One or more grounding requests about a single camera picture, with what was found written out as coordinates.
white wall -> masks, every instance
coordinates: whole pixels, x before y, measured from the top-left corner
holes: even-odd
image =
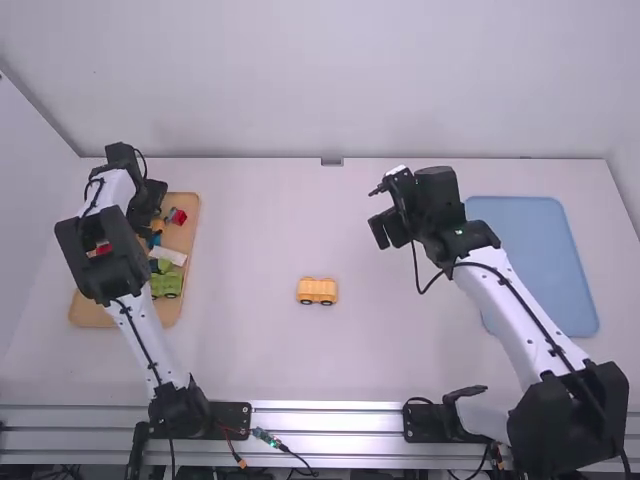
[[[604,156],[638,229],[639,25],[636,0],[9,0],[0,58],[86,155]]]
[[[61,220],[69,193],[64,179],[81,160],[2,72],[0,76],[2,357],[53,238],[53,225]],[[78,185],[80,203],[83,187]]]

yellow toy car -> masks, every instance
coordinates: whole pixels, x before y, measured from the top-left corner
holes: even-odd
[[[303,305],[333,305],[338,301],[338,285],[331,278],[316,280],[313,277],[303,277],[298,282],[296,299]]]

green toy car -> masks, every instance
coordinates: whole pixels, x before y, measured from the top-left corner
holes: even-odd
[[[152,273],[151,298],[176,298],[182,293],[182,272]]]

metal frame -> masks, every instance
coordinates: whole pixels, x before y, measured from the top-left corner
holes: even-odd
[[[482,445],[414,444],[402,437],[401,403],[253,401],[252,426],[261,426],[303,455],[314,468],[475,469]],[[144,406],[0,406],[0,463],[124,465]],[[630,413],[625,447],[640,471],[640,412]],[[298,461],[253,438],[235,448],[254,467],[293,467]],[[225,442],[176,440],[180,465],[235,466]],[[503,451],[508,468],[507,450]],[[146,464],[170,463],[169,445],[151,440]],[[585,470],[622,471],[618,459]]]

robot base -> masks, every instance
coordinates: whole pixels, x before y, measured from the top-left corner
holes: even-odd
[[[488,443],[482,435],[472,435],[460,426],[455,409],[449,405],[409,404],[402,409],[404,439],[407,443]]]
[[[196,437],[172,435],[171,438],[174,440],[226,440],[225,431],[220,425],[230,429],[227,430],[229,440],[246,440],[251,435],[252,407],[250,403],[209,401],[209,411],[211,421],[205,427],[204,433]],[[159,426],[149,432],[149,438],[168,439],[169,437],[166,429]]]

